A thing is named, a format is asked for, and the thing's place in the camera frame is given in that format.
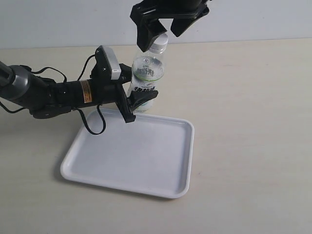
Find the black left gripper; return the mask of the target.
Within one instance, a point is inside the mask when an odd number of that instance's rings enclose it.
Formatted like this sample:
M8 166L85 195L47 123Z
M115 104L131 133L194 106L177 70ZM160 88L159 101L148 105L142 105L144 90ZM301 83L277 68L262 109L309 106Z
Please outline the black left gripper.
M124 63L120 63L119 66L121 69L119 80L121 82L130 82L132 68ZM70 95L71 106L76 109L115 103L125 122L130 123L136 119L131 109L136 109L156 98L158 91L132 91L127 100L121 84L99 85L94 80L87 79L70 82Z

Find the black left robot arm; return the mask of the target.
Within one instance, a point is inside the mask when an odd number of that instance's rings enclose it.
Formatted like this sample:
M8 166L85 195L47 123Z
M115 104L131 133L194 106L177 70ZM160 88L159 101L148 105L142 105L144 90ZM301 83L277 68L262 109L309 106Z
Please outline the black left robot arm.
M135 108L157 97L158 91L132 91L126 96L123 84L131 81L131 67L121 63L121 73L112 80L106 64L96 64L90 78L57 83L23 65L0 65L8 78L0 78L1 98L27 110L36 119L53 118L85 107L115 103L126 123L135 121Z

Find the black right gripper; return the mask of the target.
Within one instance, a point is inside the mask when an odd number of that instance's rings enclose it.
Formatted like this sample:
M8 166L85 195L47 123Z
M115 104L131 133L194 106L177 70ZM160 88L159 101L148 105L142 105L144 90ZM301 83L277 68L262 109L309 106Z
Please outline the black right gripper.
M180 37L209 13L206 0L143 0L132 7L130 18L137 26L137 46L147 52L167 30L158 19L173 19L170 30Z

